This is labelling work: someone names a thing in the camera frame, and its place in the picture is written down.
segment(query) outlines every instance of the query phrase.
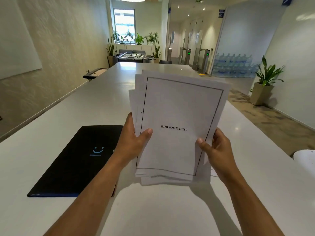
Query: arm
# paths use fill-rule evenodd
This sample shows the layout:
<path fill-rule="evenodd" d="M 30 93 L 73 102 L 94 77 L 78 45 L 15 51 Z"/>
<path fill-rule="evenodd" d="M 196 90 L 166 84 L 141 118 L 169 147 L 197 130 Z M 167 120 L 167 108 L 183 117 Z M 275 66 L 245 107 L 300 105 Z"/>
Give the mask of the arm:
<path fill-rule="evenodd" d="M 129 113 L 113 155 L 44 236 L 95 235 L 121 170 L 140 154 L 152 132 L 136 137 Z"/>
<path fill-rule="evenodd" d="M 244 236 L 284 236 L 274 219 L 260 202 L 238 170 L 230 140 L 217 128 L 212 147 L 203 139 L 197 144 L 227 187 Z"/>

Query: hand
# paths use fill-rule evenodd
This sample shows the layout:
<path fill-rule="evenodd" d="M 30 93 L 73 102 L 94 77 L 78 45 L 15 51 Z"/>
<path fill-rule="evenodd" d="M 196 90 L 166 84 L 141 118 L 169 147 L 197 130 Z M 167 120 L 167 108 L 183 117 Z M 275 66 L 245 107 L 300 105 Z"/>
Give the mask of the hand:
<path fill-rule="evenodd" d="M 132 114 L 129 113 L 121 131 L 113 156 L 119 158 L 125 167 L 133 158 L 137 157 L 143 150 L 144 145 L 149 141 L 153 130 L 145 130 L 136 137 Z"/>
<path fill-rule="evenodd" d="M 217 128 L 212 139 L 212 147 L 202 138 L 197 139 L 199 147 L 208 155 L 211 166 L 224 184 L 241 176 L 236 166 L 230 140 Z"/>

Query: person's left hand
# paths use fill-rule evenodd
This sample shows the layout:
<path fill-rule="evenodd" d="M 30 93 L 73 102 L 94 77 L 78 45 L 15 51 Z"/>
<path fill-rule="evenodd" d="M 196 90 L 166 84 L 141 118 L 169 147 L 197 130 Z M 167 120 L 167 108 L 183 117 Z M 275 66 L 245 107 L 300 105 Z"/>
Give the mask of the person's left hand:
<path fill-rule="evenodd" d="M 149 128 L 136 137 L 132 114 L 129 113 L 115 149 L 115 157 L 120 158 L 123 165 L 126 166 L 141 153 L 152 132 L 153 130 Z"/>

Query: forearm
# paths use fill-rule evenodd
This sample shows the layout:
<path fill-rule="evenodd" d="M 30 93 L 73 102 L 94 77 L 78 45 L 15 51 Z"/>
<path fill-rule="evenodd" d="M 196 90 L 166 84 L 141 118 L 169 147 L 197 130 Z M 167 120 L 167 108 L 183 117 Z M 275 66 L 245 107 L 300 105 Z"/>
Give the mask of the forearm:
<path fill-rule="evenodd" d="M 113 154 L 45 236 L 95 235 L 123 167 Z"/>
<path fill-rule="evenodd" d="M 284 236 L 241 174 L 226 183 L 244 236 Z"/>

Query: long table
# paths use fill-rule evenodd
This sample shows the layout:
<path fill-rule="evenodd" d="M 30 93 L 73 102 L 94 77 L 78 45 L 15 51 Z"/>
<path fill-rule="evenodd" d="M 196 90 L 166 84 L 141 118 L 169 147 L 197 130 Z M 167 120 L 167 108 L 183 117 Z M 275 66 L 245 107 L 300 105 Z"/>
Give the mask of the long table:
<path fill-rule="evenodd" d="M 128 90 L 143 69 L 198 76 L 188 65 L 117 63 L 0 143 L 0 235 L 40 236 L 74 198 L 26 194 L 83 125 L 123 125 Z M 236 163 L 285 235 L 315 235 L 315 181 L 226 102 L 219 127 Z M 241 235 L 224 184 L 136 183 L 128 165 L 102 220 L 99 235 Z"/>

